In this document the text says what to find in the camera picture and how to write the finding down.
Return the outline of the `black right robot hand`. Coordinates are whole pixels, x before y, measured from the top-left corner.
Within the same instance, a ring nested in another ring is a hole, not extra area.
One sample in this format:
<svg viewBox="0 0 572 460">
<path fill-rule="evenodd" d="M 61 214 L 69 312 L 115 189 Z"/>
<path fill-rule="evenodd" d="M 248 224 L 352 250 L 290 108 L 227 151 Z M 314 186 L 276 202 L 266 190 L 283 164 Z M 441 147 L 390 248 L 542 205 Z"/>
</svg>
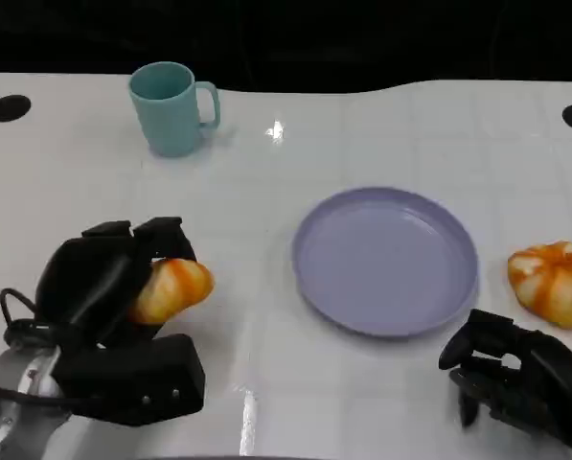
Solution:
<svg viewBox="0 0 572 460">
<path fill-rule="evenodd" d="M 462 428 L 473 426 L 484 405 L 493 419 L 572 449 L 572 351 L 557 338 L 473 309 L 438 367 L 458 387 Z"/>
</svg>

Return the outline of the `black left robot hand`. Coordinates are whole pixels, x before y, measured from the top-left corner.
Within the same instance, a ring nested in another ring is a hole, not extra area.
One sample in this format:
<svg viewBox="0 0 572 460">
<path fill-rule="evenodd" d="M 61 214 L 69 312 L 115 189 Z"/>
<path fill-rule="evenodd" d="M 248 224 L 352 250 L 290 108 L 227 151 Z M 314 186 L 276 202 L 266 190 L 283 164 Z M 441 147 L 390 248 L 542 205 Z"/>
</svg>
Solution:
<svg viewBox="0 0 572 460">
<path fill-rule="evenodd" d="M 155 262 L 196 260 L 181 224 L 180 217 L 151 218 L 135 228 L 112 220 L 65 241 L 40 276 L 35 320 L 55 330 L 64 351 L 153 339 L 166 321 L 144 323 L 133 308 Z"/>
</svg>

